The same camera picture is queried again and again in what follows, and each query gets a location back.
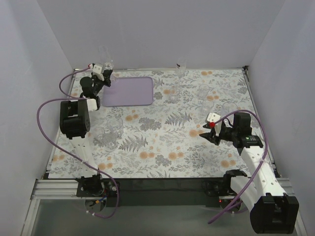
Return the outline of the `clear tumbler glass near arm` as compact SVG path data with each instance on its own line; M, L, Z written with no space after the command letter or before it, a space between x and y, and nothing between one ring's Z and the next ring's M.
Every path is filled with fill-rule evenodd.
M238 110L238 106L233 103L233 102L225 102L223 103L222 107L221 107L221 113L220 116L224 117L226 115L228 115L229 113Z

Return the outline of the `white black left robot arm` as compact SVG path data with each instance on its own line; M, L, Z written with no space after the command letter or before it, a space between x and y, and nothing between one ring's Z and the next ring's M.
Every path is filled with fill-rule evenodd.
M80 80L80 97L61 102L60 130L70 140L76 156L85 166L81 177L76 180L81 184L81 191L96 197L105 195L105 187L89 143L90 112L100 109L98 93L104 86L111 86L112 72L112 69L107 69L83 77Z

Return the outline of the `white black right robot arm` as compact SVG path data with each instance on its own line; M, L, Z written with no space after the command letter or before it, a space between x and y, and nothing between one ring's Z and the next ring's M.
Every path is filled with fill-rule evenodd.
M220 117L209 113L204 128L209 133L200 136L212 144L219 145L224 140L231 142L245 162L250 176L241 170L226 172L225 189L234 193L231 202L208 223L212 224L224 213L231 212L244 203L250 212L250 222L257 234L292 234L299 210L295 196L287 194L277 180L273 168L266 162L268 141L252 134L251 111L239 110L230 113L233 122L225 124L228 115Z

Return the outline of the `clear ribbed tumbler glass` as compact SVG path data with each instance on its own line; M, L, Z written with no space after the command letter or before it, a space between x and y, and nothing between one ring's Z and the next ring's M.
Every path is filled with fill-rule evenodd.
M109 131L116 135L117 139L122 138L124 133L123 120L120 117L112 117L107 121L107 128Z

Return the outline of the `clear stemmed wine glass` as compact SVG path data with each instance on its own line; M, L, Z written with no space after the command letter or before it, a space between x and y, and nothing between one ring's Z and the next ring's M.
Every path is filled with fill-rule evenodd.
M100 61L102 64L102 73L108 70L113 70L114 63L108 48L106 46L99 46L98 52L100 54Z

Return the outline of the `tall clear champagne flute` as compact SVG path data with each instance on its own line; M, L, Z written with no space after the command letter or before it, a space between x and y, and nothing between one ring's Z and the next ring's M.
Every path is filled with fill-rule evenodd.
M179 78L183 77L186 71L187 59L184 57L180 57L176 63L176 73Z

